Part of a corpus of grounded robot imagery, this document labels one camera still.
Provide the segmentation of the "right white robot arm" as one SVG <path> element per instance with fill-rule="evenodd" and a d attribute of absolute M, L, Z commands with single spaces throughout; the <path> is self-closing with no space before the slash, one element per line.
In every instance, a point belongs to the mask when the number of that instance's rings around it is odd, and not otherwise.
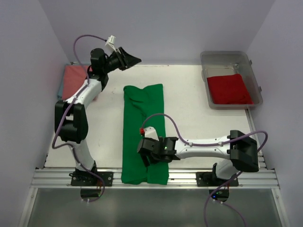
<path fill-rule="evenodd" d="M 141 133 L 137 152 L 145 166 L 193 157 L 220 158 L 211 172 L 199 174 L 207 186 L 223 185 L 238 172 L 259 171 L 257 142 L 238 130 L 231 130 L 228 136 L 206 140 L 163 138 L 153 127 L 142 129 Z"/>

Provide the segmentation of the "green polo shirt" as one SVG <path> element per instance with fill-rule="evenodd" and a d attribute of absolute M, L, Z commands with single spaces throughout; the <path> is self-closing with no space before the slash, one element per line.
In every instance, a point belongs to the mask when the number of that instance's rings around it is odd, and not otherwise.
<path fill-rule="evenodd" d="M 143 138 L 143 129 L 151 126 L 157 135 L 166 136 L 163 116 L 152 117 L 153 114 L 164 113 L 163 85 L 155 84 L 138 88 L 124 87 L 124 120 L 123 120 L 123 162 L 121 180 L 126 184 L 166 185 L 169 178 L 167 163 L 157 163 L 145 166 L 137 151 Z"/>

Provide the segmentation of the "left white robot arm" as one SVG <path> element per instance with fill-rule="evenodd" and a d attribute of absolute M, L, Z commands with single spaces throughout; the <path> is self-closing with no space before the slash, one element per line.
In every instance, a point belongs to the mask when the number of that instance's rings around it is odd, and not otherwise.
<path fill-rule="evenodd" d="M 60 138 L 64 145 L 71 149 L 76 163 L 75 173 L 81 175 L 82 181 L 89 186 L 97 183 L 98 173 L 96 162 L 89 152 L 86 141 L 89 131 L 87 107 L 105 89 L 110 72 L 116 69 L 127 70 L 141 61 L 122 47 L 110 55 L 107 55 L 103 49 L 96 48 L 90 52 L 90 65 L 84 68 L 87 79 L 84 80 L 83 85 L 70 98 L 55 104 L 55 136 L 52 148 L 62 147 L 56 144 L 57 139 Z"/>

